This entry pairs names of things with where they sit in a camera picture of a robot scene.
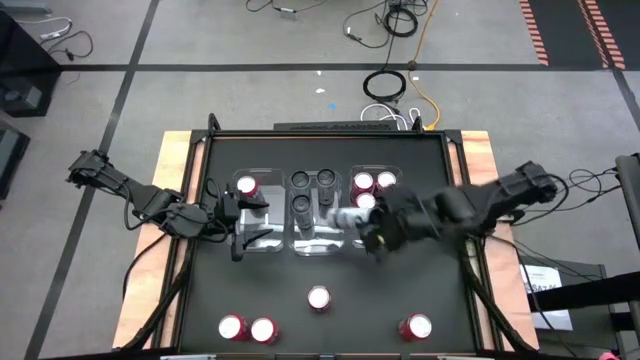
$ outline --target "power cord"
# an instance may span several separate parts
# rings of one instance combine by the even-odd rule
[[[148,253],[149,251],[151,251],[154,247],[156,247],[158,244],[160,244],[160,242],[162,242],[162,240],[167,236],[167,234],[162,234],[160,235],[159,238],[157,238],[156,240],[154,240],[151,244],[149,244],[146,248],[144,248],[144,250],[140,251],[140,253],[138,255],[136,255],[135,258],[133,258],[133,261],[131,262],[131,264],[129,265],[129,267],[127,268],[127,271],[124,274],[124,281],[122,282],[122,299],[124,300],[125,295],[127,294],[127,285],[129,284],[129,276],[131,275],[131,271],[133,270],[133,268],[136,266],[136,264],[138,263],[138,261],[140,261],[140,259],[142,259],[142,257]]]
[[[87,39],[89,39],[89,50],[87,51],[86,54],[75,54],[73,52],[71,52],[68,48],[65,48],[64,50],[53,50],[56,46],[64,43],[67,40],[73,39],[76,36],[79,35],[85,35],[87,37]],[[76,58],[86,58],[89,55],[91,55],[91,53],[93,53],[93,38],[91,37],[91,34],[89,34],[88,32],[84,31],[84,30],[80,30],[75,32],[73,35],[69,35],[63,39],[58,40],[57,42],[55,42],[53,45],[51,45],[51,47],[49,48],[49,50],[47,50],[47,53],[49,55],[53,55],[55,53],[64,53],[67,55],[67,58],[69,59],[69,61],[73,61]]]
[[[565,349],[567,349],[567,351],[573,357],[578,357],[578,355],[571,349],[571,347],[566,342],[564,342],[564,339],[562,338],[560,333],[558,333],[557,330],[553,327],[553,325],[551,325],[551,322],[549,321],[549,319],[547,319],[547,316],[545,315],[544,311],[541,310],[540,304],[538,303],[538,298],[536,297],[535,291],[533,290],[531,279],[529,278],[529,272],[527,271],[527,266],[522,261],[522,257],[520,256],[520,252],[518,251],[518,248],[515,247],[515,249],[516,249],[516,256],[518,257],[518,262],[522,264],[522,271],[524,272],[524,276],[527,279],[527,283],[525,285],[527,285],[527,287],[531,290],[530,294],[531,294],[531,299],[533,300],[533,307],[536,309],[536,312],[540,314],[540,317],[542,317],[542,320],[544,320],[544,322],[547,324],[547,326],[549,327],[549,330],[551,330],[551,332],[553,332],[556,335],[556,337],[558,338],[558,342],[560,342],[560,344],[562,344],[562,346]]]
[[[36,24],[45,24],[45,23],[48,23],[48,22],[60,21],[60,20],[66,21],[67,22],[67,26],[63,27],[60,30],[52,31],[50,33],[40,34],[40,40],[43,40],[40,43],[40,45],[42,45],[46,41],[57,39],[59,37],[62,37],[64,35],[68,34],[69,31],[71,31],[71,27],[73,26],[73,21],[68,17],[56,17],[56,18],[49,18],[49,19],[38,20],[38,21],[16,20],[16,22],[18,24],[36,25]]]
[[[556,206],[552,207],[551,209],[547,209],[547,210],[541,210],[541,209],[529,210],[528,209],[529,207],[525,207],[523,209],[518,209],[518,210],[513,212],[513,214],[515,214],[515,217],[518,218],[518,219],[521,218],[525,213],[541,212],[542,214],[538,215],[538,216],[535,216],[535,217],[533,217],[531,219],[528,219],[526,221],[523,221],[523,222],[519,222],[518,223],[516,221],[512,225],[513,226],[520,226],[520,225],[528,224],[528,223],[530,223],[530,222],[532,222],[534,220],[540,219],[541,217],[547,216],[547,215],[549,215],[551,213],[554,213],[554,212],[563,212],[563,211],[571,211],[571,210],[579,209],[579,208],[581,208],[581,207],[583,207],[583,206],[585,206],[587,204],[590,204],[590,203],[596,201],[600,197],[619,189],[620,185],[613,186],[613,187],[611,187],[609,189],[603,190],[602,181],[600,180],[600,177],[607,176],[607,175],[614,175],[613,173],[610,173],[610,171],[612,171],[612,169],[607,169],[607,170],[605,170],[605,171],[603,171],[603,172],[601,172],[599,174],[596,174],[596,173],[594,173],[594,172],[592,172],[590,170],[587,170],[587,169],[575,169],[575,170],[571,171],[571,173],[569,173],[569,178],[567,180],[572,185],[568,186],[566,184],[566,182],[564,182],[563,189],[560,189],[557,192],[557,194],[564,193],[564,196],[560,200],[560,202],[558,204],[556,204]],[[578,173],[578,172],[584,172],[584,173],[587,173],[588,175],[575,176],[575,174]],[[576,181],[576,179],[579,179],[579,178],[586,178],[586,180]],[[597,181],[597,184],[598,184],[598,188],[596,190],[588,189],[586,187],[581,186],[582,184],[585,184],[585,183],[587,183],[589,181],[592,181],[594,179]],[[567,208],[560,208],[560,206],[566,201],[566,199],[567,199],[567,197],[569,195],[570,189],[571,188],[575,188],[575,187],[577,187],[578,189],[583,190],[585,192],[595,193],[596,195],[588,198],[587,200],[585,200],[584,202],[582,202],[582,203],[580,203],[578,205],[567,207]]]
[[[324,5],[324,4],[326,4],[326,3],[327,3],[327,1],[329,1],[329,0],[323,0],[323,1],[319,2],[319,3],[317,3],[317,4],[313,4],[313,5],[307,6],[306,8],[302,8],[302,9],[289,9],[289,8],[277,7],[277,6],[275,6],[275,4],[274,4],[273,0],[269,0],[266,4],[264,4],[264,5],[260,6],[260,7],[258,7],[257,9],[251,9],[251,8],[249,8],[249,4],[250,4],[252,1],[254,1],[254,0],[247,0],[247,2],[244,4],[244,5],[245,5],[245,7],[247,8],[247,10],[249,10],[249,11],[251,11],[251,12],[259,12],[260,10],[262,10],[262,9],[266,8],[267,6],[271,5],[271,7],[272,7],[274,10],[277,10],[277,11],[280,11],[280,12],[282,12],[282,11],[287,11],[287,12],[290,12],[290,13],[293,13],[293,14],[297,14],[297,13],[301,13],[301,12],[303,12],[303,11],[307,11],[307,10],[313,9],[313,8],[315,8],[315,7],[318,7],[318,6]]]
[[[429,98],[427,95],[425,95],[424,92],[422,92],[422,89],[420,89],[420,87],[418,86],[418,84],[415,83],[415,81],[413,80],[413,71],[415,71],[418,68],[418,65],[417,65],[416,61],[418,60],[418,57],[420,56],[420,50],[422,50],[422,44],[424,43],[424,40],[426,39],[427,27],[429,26],[429,21],[431,21],[431,18],[433,17],[433,12],[436,10],[436,7],[438,7],[439,1],[440,0],[435,0],[435,2],[433,3],[433,6],[429,10],[429,15],[427,15],[427,19],[424,22],[424,27],[422,28],[422,34],[420,34],[420,41],[418,41],[418,48],[416,49],[416,54],[414,55],[413,59],[411,59],[411,61],[409,61],[409,72],[408,72],[408,75],[407,75],[409,77],[409,82],[411,82],[411,85],[413,85],[413,87],[416,89],[418,94],[420,94],[422,99],[425,100],[426,102],[428,102],[436,112],[436,119],[431,124],[429,124],[429,125],[427,125],[425,127],[425,130],[427,130],[427,131],[435,130],[436,129],[436,125],[438,125],[438,123],[440,122],[440,108],[438,107],[438,104],[436,104],[435,101],[433,101],[431,98]]]

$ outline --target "metal frame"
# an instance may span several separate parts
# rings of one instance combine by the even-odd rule
[[[458,131],[432,131],[432,132],[424,132],[421,131],[422,128],[418,128],[416,129],[416,131],[410,131],[410,132],[398,132],[398,131],[376,131],[376,130],[363,130],[363,131],[327,131],[327,130],[323,130],[323,131],[307,131],[307,130],[301,130],[301,131],[262,131],[262,130],[258,130],[258,131],[235,131],[235,130],[231,130],[231,131],[225,131],[225,130],[221,130],[220,126],[217,122],[217,119],[215,119],[215,116],[210,115],[209,117],[209,129],[207,130],[194,130],[192,132],[191,135],[191,146],[190,146],[190,153],[188,154],[188,162],[190,162],[190,166],[187,167],[186,171],[185,171],[185,176],[183,179],[183,191],[185,191],[188,187],[188,184],[191,182],[191,178],[192,178],[192,170],[193,170],[193,158],[195,155],[195,147],[197,146],[198,143],[200,143],[202,141],[202,139],[205,139],[205,149],[204,149],[204,156],[203,156],[203,160],[202,160],[202,164],[201,164],[201,172],[200,172],[200,179],[198,182],[198,197],[197,197],[197,201],[202,201],[202,183],[203,183],[203,179],[206,176],[206,169],[208,168],[209,165],[209,159],[210,159],[210,152],[211,152],[211,144],[213,143],[213,141],[215,140],[222,140],[222,139],[228,139],[228,140],[232,140],[232,139],[238,139],[238,138],[243,138],[243,139],[248,139],[248,138],[305,138],[305,137],[321,137],[321,138],[335,138],[335,137],[345,137],[345,138],[361,138],[361,137],[384,137],[384,138],[416,138],[416,137],[423,137],[423,136],[429,136],[429,137],[434,137],[434,136],[438,136],[441,137],[442,141],[442,153],[444,156],[444,160],[445,163],[447,164],[447,180],[450,184],[454,184],[454,177],[453,177],[453,169],[451,166],[451,157],[449,154],[449,149],[448,149],[448,142],[447,140],[450,138],[455,138],[455,140],[458,141],[454,141],[455,147],[456,147],[456,152],[458,154],[458,162],[460,165],[460,172],[462,175],[462,179],[463,182],[465,184],[469,184],[470,183],[470,179],[469,179],[469,174],[468,174],[468,169],[467,169],[467,163],[466,163],[466,157],[464,155],[464,148],[463,148],[463,144],[462,144],[462,136],[461,136],[461,132]],[[186,249],[186,254],[185,257],[191,256],[192,261],[196,260],[196,246],[197,244],[194,244],[193,242],[190,242],[187,246]],[[489,274],[488,274],[488,268],[487,268],[487,263],[486,263],[486,258],[484,256],[484,253],[481,251],[482,249],[480,249],[479,247],[476,248],[476,252],[478,253],[478,264],[479,264],[479,273],[480,273],[480,277],[482,279],[483,284],[485,284],[485,287],[487,289],[487,291],[489,291],[489,293],[492,295],[492,289],[491,289],[491,285],[490,285],[490,280],[489,280]],[[174,267],[175,267],[175,258],[176,258],[176,254],[178,251],[178,247],[174,246],[172,247],[172,249],[170,250],[172,251],[172,254],[170,255],[170,261],[173,260],[173,263],[168,264],[167,266],[167,273],[169,274],[173,274],[174,272]],[[176,321],[174,323],[174,329],[173,329],[173,333],[172,333],[172,338],[171,338],[171,346],[176,347],[178,350],[181,348],[182,346],[182,328],[183,328],[183,322],[184,322],[184,313],[186,311],[186,306],[188,303],[188,299],[189,299],[189,289],[191,286],[191,279],[189,283],[185,286],[185,288],[180,292],[179,297],[178,297],[178,308],[176,310]],[[481,327],[480,327],[480,320],[479,320],[479,314],[478,314],[478,308],[477,308],[477,303],[476,303],[476,299],[474,296],[473,291],[471,291],[470,289],[467,288],[467,304],[468,304],[468,309],[469,309],[469,316],[470,316],[470,320],[471,320],[471,331],[472,331],[472,336],[473,336],[473,342],[474,342],[474,346],[476,348],[476,350],[481,350],[484,349],[484,344],[482,343],[482,333],[481,333]],[[161,333],[162,333],[162,328],[161,328],[162,324],[159,325],[159,328],[156,330],[156,338],[160,338],[161,337]],[[494,340],[494,346],[496,347],[496,349],[503,349],[502,347],[502,336],[500,335],[499,331],[497,330],[497,327],[495,325],[495,323],[493,321],[491,321],[491,331],[492,331],[492,337]]]

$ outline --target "upright can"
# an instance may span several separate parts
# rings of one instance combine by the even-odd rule
[[[278,335],[278,324],[269,318],[256,319],[251,325],[251,337],[261,344],[273,344],[278,339]]]
[[[390,171],[383,171],[378,174],[376,181],[376,192],[384,191],[386,188],[396,184],[396,176]]]
[[[220,336],[229,341],[243,341],[249,338],[249,326],[240,315],[227,315],[218,324]]]
[[[314,286],[307,294],[307,302],[311,310],[315,312],[325,312],[329,310],[331,304],[331,294],[324,286]]]
[[[375,182],[371,174],[366,172],[357,173],[351,183],[351,201],[355,203],[361,194],[372,194],[374,186]]]
[[[424,340],[431,334],[431,320],[423,314],[412,314],[398,324],[398,333],[404,341]]]
[[[243,176],[238,179],[236,188],[243,195],[250,196],[256,200],[265,202],[264,195],[262,195],[262,191],[260,190],[260,186],[258,185],[256,179],[253,178],[253,176]],[[255,217],[263,217],[267,213],[267,208],[251,210],[251,213]]]

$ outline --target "black cable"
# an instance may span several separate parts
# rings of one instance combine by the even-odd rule
[[[389,20],[392,18],[392,14],[396,14],[396,16],[394,17],[396,19],[396,23],[393,27],[393,29],[391,28],[391,25],[389,24]],[[398,27],[398,20],[400,18],[400,14],[405,14],[409,17],[409,20],[413,23],[413,27],[411,28],[411,30],[406,31],[406,32],[398,32],[397,31],[397,27]],[[391,34],[391,36],[397,36],[397,37],[401,37],[401,38],[408,38],[413,36],[417,31],[418,31],[418,18],[416,17],[416,15],[414,13],[412,13],[411,11],[407,10],[406,8],[398,5],[398,6],[390,6],[389,7],[389,12],[387,12],[387,14],[384,16],[383,21],[382,21],[382,25],[384,26],[385,30],[387,30],[387,32],[389,34]]]
[[[74,37],[78,36],[78,35],[86,35],[87,38],[89,39],[89,51],[87,51],[86,54],[76,54],[71,52],[69,49],[64,49],[64,50],[53,50],[53,48],[55,48],[56,46],[62,44],[63,42],[69,40],[69,39],[73,39]],[[49,48],[49,50],[47,50],[47,53],[49,53],[49,55],[53,55],[55,53],[65,53],[67,55],[67,57],[69,57],[69,60],[73,61],[75,58],[86,58],[89,55],[91,55],[91,53],[93,53],[93,38],[91,37],[91,34],[89,34],[88,32],[84,31],[84,30],[80,30],[77,31],[76,33],[74,33],[73,35],[69,35],[63,39],[58,40],[56,43],[54,43],[53,45],[51,45],[51,47]]]
[[[598,200],[602,196],[604,196],[604,195],[606,195],[606,194],[608,194],[608,193],[610,193],[612,191],[618,190],[620,188],[621,188],[620,185],[614,186],[614,187],[612,187],[610,189],[602,191],[600,194],[598,194],[596,196],[590,197],[589,199],[585,200],[584,202],[582,202],[582,203],[580,203],[578,205],[571,206],[571,207],[568,207],[568,208],[556,209],[556,210],[554,210],[554,212],[571,211],[571,210],[579,209],[579,208],[581,208],[581,207],[583,207],[583,206],[585,206],[587,204],[591,204],[592,202]],[[546,210],[528,210],[528,212],[544,212],[544,211],[546,211]]]
[[[507,239],[503,239],[503,238],[498,237],[498,236],[496,236],[496,235],[489,235],[489,236],[490,236],[490,237],[492,237],[492,238],[494,238],[494,239],[496,239],[496,240],[498,240],[498,241],[501,241],[501,242],[503,242],[503,243],[505,243],[505,244],[507,244],[507,245],[509,245],[509,246],[511,246],[511,247],[513,247],[513,248],[514,248],[514,249],[516,249],[516,250],[520,250],[520,251],[523,251],[523,252],[524,252],[524,250],[523,250],[523,249],[518,248],[518,246],[521,246],[521,247],[523,247],[524,249],[526,249],[527,251],[532,252],[532,253],[534,253],[535,255],[540,256],[541,258],[545,259],[546,261],[549,261],[549,262],[553,263],[553,264],[554,264],[554,265],[556,265],[556,266],[559,266],[559,267],[561,267],[561,268],[564,268],[564,269],[566,269],[567,271],[571,271],[571,272],[574,274],[574,275],[570,275],[570,274],[566,274],[566,273],[564,273],[565,275],[580,277],[580,278],[583,278],[584,280],[587,280],[587,281],[594,281],[593,279],[590,279],[588,276],[596,277],[596,278],[597,278],[596,280],[600,280],[600,279],[602,279],[602,277],[597,276],[597,275],[584,275],[584,274],[581,274],[581,273],[580,273],[580,272],[578,272],[577,270],[574,270],[573,268],[571,268],[571,267],[569,267],[569,266],[567,266],[567,265],[564,265],[564,264],[562,264],[562,263],[560,263],[560,262],[558,262],[558,261],[555,261],[555,260],[553,260],[553,259],[551,259],[551,258],[549,258],[549,257],[547,257],[547,256],[545,256],[545,255],[543,255],[543,254],[541,254],[541,253],[539,253],[539,252],[537,252],[537,251],[535,251],[535,250],[531,249],[530,247],[528,247],[527,245],[523,244],[522,242],[520,242],[520,241],[518,241],[518,240],[514,240],[513,242],[511,242],[511,241],[509,241],[509,240],[507,240]],[[547,266],[547,267],[554,267],[554,266],[550,266],[549,264],[545,264],[545,263],[543,263],[541,260],[536,259],[536,258],[535,258],[535,257],[533,257],[533,256],[531,256],[531,258],[532,258],[532,259],[534,259],[535,261],[537,261],[538,263],[540,263],[540,264],[542,264],[542,265],[545,265],[545,266]]]
[[[394,30],[396,29],[397,26],[398,26],[398,20],[396,19]],[[389,44],[387,59],[385,60],[384,65],[382,66],[382,69],[371,73],[369,76],[367,76],[364,79],[364,82],[362,83],[362,90],[364,91],[364,93],[371,99],[382,104],[397,102],[402,98],[402,96],[404,96],[405,91],[407,91],[407,80],[404,78],[404,75],[402,75],[402,73],[398,71],[386,70],[387,66],[389,65],[389,59],[391,58],[391,50],[393,49],[393,42],[395,38],[396,38],[395,35],[391,35],[391,43]],[[380,75],[392,75],[397,77],[400,80],[400,89],[390,95],[376,95],[372,93],[371,90],[369,90],[369,82],[373,80],[375,77],[378,77]]]
[[[250,9],[249,8],[249,3],[252,2],[254,0],[247,0],[247,2],[244,4],[244,6],[247,8],[247,10],[251,11],[251,12],[259,12],[260,10],[266,8],[269,5],[273,4],[273,0],[269,0],[266,4],[262,5],[261,7],[257,8],[257,9]]]
[[[516,249],[516,256],[518,256],[518,262],[522,264],[522,271],[524,272],[524,276],[527,279],[527,284],[525,285],[528,285],[528,288],[531,290],[529,294],[531,295],[531,299],[533,300],[533,307],[536,309],[536,312],[540,314],[540,316],[542,317],[542,320],[544,320],[544,322],[547,324],[547,326],[549,327],[549,330],[551,330],[556,335],[556,337],[558,338],[558,341],[562,344],[562,346],[565,349],[567,349],[567,351],[573,357],[578,357],[578,355],[573,350],[571,350],[571,347],[564,342],[564,339],[562,338],[560,333],[558,333],[557,330],[553,327],[553,325],[551,325],[551,322],[549,321],[549,319],[547,319],[547,316],[544,314],[544,311],[542,311],[542,309],[540,308],[540,304],[538,303],[538,298],[535,295],[535,291],[533,290],[533,285],[531,284],[531,279],[529,278],[529,272],[527,271],[527,266],[522,261],[522,257],[520,256],[520,252],[518,251],[518,248],[516,247],[515,249]]]
[[[188,283],[189,274],[191,272],[191,263],[193,262],[193,252],[187,252],[187,255],[182,262],[182,266],[180,267],[180,271],[178,275],[176,275],[175,279],[171,283],[169,290],[167,293],[160,299],[158,305],[153,310],[147,321],[144,325],[138,330],[136,335],[122,347],[122,350],[125,349],[142,349],[144,344],[147,342],[149,337],[153,334],[156,326],[160,322],[160,320],[164,317],[167,309],[173,302],[173,298],[184,288],[184,286]]]
[[[146,253],[151,251],[151,249],[153,249],[156,245],[160,244],[160,242],[162,241],[162,239],[164,239],[165,236],[167,236],[167,234],[162,234],[159,238],[157,238],[151,244],[149,244],[146,248],[144,248],[144,250],[140,251],[140,253],[136,255],[135,258],[133,258],[133,261],[129,265],[129,268],[127,268],[127,272],[125,272],[124,274],[124,281],[122,282],[122,299],[123,300],[124,300],[124,296],[127,294],[127,285],[129,284],[129,275],[131,275],[131,271],[136,266],[138,261],[140,261],[140,259]]]
[[[387,1],[389,1],[389,0],[384,0],[384,1],[372,6],[370,8],[366,8],[364,10],[356,11],[353,14],[350,14],[349,16],[347,16],[347,18],[344,19],[344,21],[342,22],[342,33],[344,34],[344,36],[348,37],[349,39],[351,39],[351,40],[357,42],[358,44],[360,44],[360,45],[362,45],[362,46],[364,46],[366,48],[369,48],[369,49],[380,49],[380,48],[383,48],[383,47],[387,46],[387,44],[389,43],[389,39],[391,38],[391,34],[389,34],[388,32],[387,32],[387,39],[382,44],[380,44],[380,45],[369,45],[369,44],[366,44],[365,42],[363,42],[361,37],[358,37],[358,36],[356,36],[354,34],[351,34],[349,32],[349,27],[347,26],[347,23],[349,22],[349,20],[352,17],[354,17],[356,15],[359,15],[359,14],[362,14],[362,13],[365,13],[365,12],[368,12],[368,11],[371,11],[371,10],[373,10],[375,8],[380,7],[380,5],[383,5],[383,4],[385,6],[385,8],[384,8],[384,10],[382,12],[383,15],[384,15],[384,13],[386,11]]]
[[[48,43],[49,41],[53,41],[53,40],[60,39],[60,38],[63,38],[65,36],[67,36],[67,34],[69,34],[71,32],[71,29],[73,29],[73,22],[69,22],[69,28],[67,30],[65,30],[64,34],[60,34],[60,36],[58,36],[58,37],[52,37],[52,38],[44,39],[44,40],[40,41],[40,46]]]
[[[329,1],[329,0],[324,0],[324,1],[322,1],[322,2],[319,2],[319,3],[317,3],[317,4],[313,4],[313,5],[311,5],[311,6],[308,6],[308,7],[306,7],[306,8],[300,9],[300,10],[293,10],[293,12],[295,12],[295,13],[300,13],[300,12],[303,12],[303,11],[307,11],[307,10],[309,10],[309,9],[313,9],[314,7],[318,7],[318,6],[324,5],[327,1]]]
[[[563,194],[563,196],[562,196],[562,199],[560,199],[560,201],[558,201],[558,203],[557,203],[556,205],[554,205],[551,209],[549,209],[549,210],[545,211],[544,213],[542,213],[542,214],[540,214],[540,215],[538,215],[538,216],[534,216],[534,217],[532,217],[531,219],[527,219],[527,220],[525,220],[525,221],[523,221],[523,222],[516,223],[516,224],[512,224],[512,226],[521,226],[521,225],[525,225],[525,224],[528,224],[528,223],[530,223],[530,222],[532,222],[532,221],[535,221],[535,220],[538,220],[538,219],[540,219],[540,218],[543,218],[543,217],[545,217],[545,216],[547,216],[547,215],[549,215],[549,214],[552,214],[552,213],[553,213],[554,211],[556,211],[560,206],[562,206],[562,204],[564,204],[564,202],[565,202],[565,201],[567,201],[567,198],[569,197],[569,185],[567,185],[567,182],[566,182],[566,181],[564,181],[564,179],[563,179],[563,178],[561,178],[561,177],[559,177],[559,176],[557,176],[557,175],[554,175],[554,174],[547,174],[547,176],[549,176],[549,177],[551,177],[551,178],[554,178],[554,179],[558,180],[558,182],[560,182],[560,183],[562,184],[562,186],[563,186],[563,188],[564,188],[564,194]]]
[[[214,188],[216,189],[216,193],[215,194],[209,188],[209,184],[213,184]],[[215,180],[213,180],[213,178],[211,178],[211,177],[208,177],[208,178],[205,179],[205,181],[204,181],[204,191],[214,199],[218,199],[222,195],[222,192],[220,192],[220,186],[218,186],[218,183]]]
[[[524,339],[522,339],[520,334],[518,334],[518,332],[513,328],[513,326],[511,326],[509,320],[504,316],[500,308],[496,305],[487,290],[482,285],[480,279],[478,279],[478,276],[476,276],[475,272],[473,271],[473,267],[471,266],[469,257],[463,255],[466,253],[464,244],[464,241],[459,244],[458,252],[462,255],[460,256],[460,260],[462,263],[463,275],[467,280],[466,284],[471,287],[480,301],[482,301],[482,304],[487,309],[489,317],[496,322],[498,329],[502,331],[504,337],[507,338],[515,351],[535,352],[536,350],[531,345],[527,344]]]

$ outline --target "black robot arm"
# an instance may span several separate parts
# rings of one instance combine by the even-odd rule
[[[68,182],[77,187],[89,186],[122,197],[125,205],[125,226],[134,229],[144,223],[153,223],[168,235],[201,239],[210,242],[222,242],[231,235],[231,258],[240,261],[248,244],[268,234],[272,230],[243,234],[237,241],[235,224],[242,209],[260,209],[269,204],[227,189],[216,195],[215,206],[211,211],[194,204],[185,204],[184,197],[171,189],[160,189],[155,185],[142,185],[136,180],[118,171],[109,158],[98,150],[83,151],[69,168]],[[132,214],[141,222],[136,226],[128,224],[129,204]],[[213,240],[212,236],[223,235]]]
[[[329,212],[328,222],[336,228],[359,229],[365,249],[378,259],[383,249],[393,252],[409,241],[424,238],[453,245],[460,257],[465,282],[478,295],[514,350],[534,352],[476,276],[465,244],[470,237],[488,235],[499,217],[520,205],[552,201],[558,191],[553,178],[558,179],[540,165],[528,162],[494,182],[447,187],[425,199],[420,199],[411,189],[393,186],[378,194],[375,208],[333,210]]]
[[[558,191],[552,177],[528,162],[494,182],[447,187],[425,199],[411,189],[391,187],[377,196],[368,221],[358,226],[361,239],[368,252],[379,255],[380,249],[395,251],[424,238],[482,237],[518,206],[552,201]]]

